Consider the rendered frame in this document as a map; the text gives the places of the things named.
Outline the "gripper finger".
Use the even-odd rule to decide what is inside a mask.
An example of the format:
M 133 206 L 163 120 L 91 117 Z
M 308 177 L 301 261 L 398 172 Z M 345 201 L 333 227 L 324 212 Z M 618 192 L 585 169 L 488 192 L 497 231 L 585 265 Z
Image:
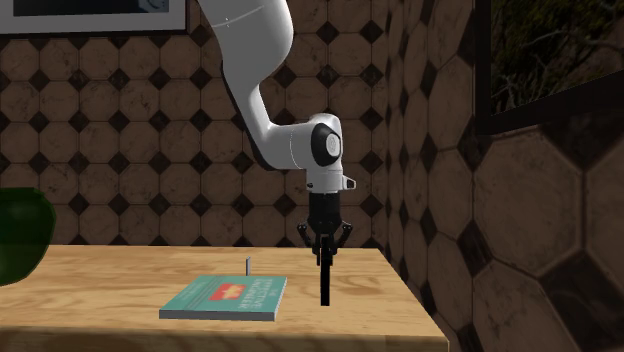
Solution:
M 341 224 L 341 229 L 342 233 L 338 238 L 335 238 L 336 232 L 333 232 L 326 237 L 324 261 L 327 262 L 330 266 L 333 265 L 333 256 L 337 254 L 338 249 L 343 247 L 346 241 L 349 239 L 349 236 L 353 230 L 353 225 L 343 221 Z
M 313 238 L 311 238 L 307 233 L 308 228 L 309 226 L 306 222 L 302 222 L 297 225 L 297 231 L 301 239 L 303 240 L 304 245 L 312 249 L 312 253 L 316 256 L 316 264 L 320 266 L 322 252 L 322 235 L 314 232 Z

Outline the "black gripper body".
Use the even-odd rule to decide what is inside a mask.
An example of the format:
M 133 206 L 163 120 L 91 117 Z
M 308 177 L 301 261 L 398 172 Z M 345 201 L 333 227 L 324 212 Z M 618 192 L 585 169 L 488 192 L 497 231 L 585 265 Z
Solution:
M 333 235 L 342 225 L 339 193 L 310 193 L 307 224 L 316 235 Z

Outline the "black upright stick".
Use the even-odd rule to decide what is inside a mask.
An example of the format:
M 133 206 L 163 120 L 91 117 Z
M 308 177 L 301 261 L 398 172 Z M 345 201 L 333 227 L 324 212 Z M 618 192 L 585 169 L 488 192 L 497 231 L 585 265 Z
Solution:
M 330 305 L 330 273 L 331 266 L 322 263 L 320 267 L 320 304 L 322 306 Z

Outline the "teal book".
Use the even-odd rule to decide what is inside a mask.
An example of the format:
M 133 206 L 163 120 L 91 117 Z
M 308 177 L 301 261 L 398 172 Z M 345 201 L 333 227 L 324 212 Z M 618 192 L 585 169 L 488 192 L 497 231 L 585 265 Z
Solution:
M 160 319 L 274 321 L 284 276 L 201 275 L 159 310 Z

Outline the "wooden table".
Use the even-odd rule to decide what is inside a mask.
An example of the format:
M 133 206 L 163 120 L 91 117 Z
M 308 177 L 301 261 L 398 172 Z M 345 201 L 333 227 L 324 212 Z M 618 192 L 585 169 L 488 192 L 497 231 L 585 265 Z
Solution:
M 287 278 L 272 322 L 162 320 L 200 275 Z M 375 249 L 343 249 L 322 306 L 304 248 L 51 247 L 0 287 L 0 352 L 449 352 L 425 309 Z

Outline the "black framed window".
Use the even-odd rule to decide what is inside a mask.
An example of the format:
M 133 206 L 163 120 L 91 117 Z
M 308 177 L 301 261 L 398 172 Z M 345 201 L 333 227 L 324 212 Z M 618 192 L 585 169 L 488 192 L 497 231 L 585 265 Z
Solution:
M 475 124 L 624 109 L 624 0 L 474 0 Z

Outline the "dark green vase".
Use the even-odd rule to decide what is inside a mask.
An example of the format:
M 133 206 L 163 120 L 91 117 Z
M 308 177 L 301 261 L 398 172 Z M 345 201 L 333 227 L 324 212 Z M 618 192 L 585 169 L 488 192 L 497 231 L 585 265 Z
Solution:
M 51 243 L 56 213 L 35 188 L 0 188 L 0 286 L 28 277 Z

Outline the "white framed wall picture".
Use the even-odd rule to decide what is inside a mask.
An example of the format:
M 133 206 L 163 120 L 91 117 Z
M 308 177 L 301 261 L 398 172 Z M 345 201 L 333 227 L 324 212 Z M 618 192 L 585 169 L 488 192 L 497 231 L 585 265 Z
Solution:
M 0 35 L 183 31 L 187 0 L 0 0 Z

